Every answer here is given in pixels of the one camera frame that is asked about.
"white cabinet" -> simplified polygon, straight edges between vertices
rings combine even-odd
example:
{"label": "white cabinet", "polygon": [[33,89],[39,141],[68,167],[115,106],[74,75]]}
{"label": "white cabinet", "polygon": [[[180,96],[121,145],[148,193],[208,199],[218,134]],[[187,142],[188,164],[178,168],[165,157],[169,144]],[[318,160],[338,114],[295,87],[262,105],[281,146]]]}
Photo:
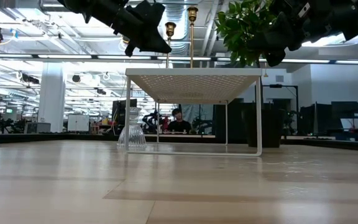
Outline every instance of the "white cabinet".
{"label": "white cabinet", "polygon": [[67,131],[89,131],[89,115],[68,115]]}

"glass vase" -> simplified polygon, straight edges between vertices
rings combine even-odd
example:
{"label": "glass vase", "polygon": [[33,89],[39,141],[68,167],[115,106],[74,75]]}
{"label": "glass vase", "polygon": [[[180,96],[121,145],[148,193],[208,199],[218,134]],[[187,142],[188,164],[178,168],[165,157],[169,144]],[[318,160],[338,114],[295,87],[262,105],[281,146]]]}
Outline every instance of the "glass vase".
{"label": "glass vase", "polygon": [[[140,108],[131,107],[129,111],[129,149],[144,149],[146,148],[146,139],[141,126],[137,123],[140,116]],[[117,147],[125,149],[125,129],[119,135]]]}

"black shirt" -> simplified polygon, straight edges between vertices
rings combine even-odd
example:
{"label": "black shirt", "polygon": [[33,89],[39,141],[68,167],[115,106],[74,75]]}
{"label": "black shirt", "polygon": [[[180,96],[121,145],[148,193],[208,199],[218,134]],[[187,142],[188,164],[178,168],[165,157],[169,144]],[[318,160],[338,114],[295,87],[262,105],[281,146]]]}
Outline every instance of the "black shirt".
{"label": "black shirt", "polygon": [[174,132],[184,132],[186,130],[187,133],[191,130],[191,124],[187,121],[172,121],[168,126],[169,131]]}

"man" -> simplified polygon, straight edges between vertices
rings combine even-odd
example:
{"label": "man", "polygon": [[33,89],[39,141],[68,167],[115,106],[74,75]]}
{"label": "man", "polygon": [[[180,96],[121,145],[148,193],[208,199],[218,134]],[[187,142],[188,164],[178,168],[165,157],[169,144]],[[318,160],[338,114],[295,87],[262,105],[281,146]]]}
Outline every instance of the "man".
{"label": "man", "polygon": [[185,132],[188,134],[191,130],[191,124],[187,121],[184,121],[179,109],[174,109],[172,115],[176,118],[176,121],[172,121],[168,130],[171,132]]}

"stand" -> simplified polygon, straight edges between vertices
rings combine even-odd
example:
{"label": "stand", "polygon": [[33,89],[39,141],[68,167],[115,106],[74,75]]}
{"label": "stand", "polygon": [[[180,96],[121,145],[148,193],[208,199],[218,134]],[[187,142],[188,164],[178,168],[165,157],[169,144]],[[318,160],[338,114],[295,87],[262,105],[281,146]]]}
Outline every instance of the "stand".
{"label": "stand", "polygon": [[[131,81],[143,89],[156,102],[186,103],[186,104],[214,104],[226,105],[226,145],[228,144],[227,105],[248,87],[256,82],[257,87],[257,152],[246,153],[204,153],[204,152],[160,152],[160,151],[130,151],[136,154],[173,154],[173,155],[202,155],[202,156],[260,156],[262,154],[262,112],[260,104],[260,80],[262,70],[258,68],[128,68],[127,75],[127,107],[131,100]],[[159,123],[157,142],[159,142]]]}

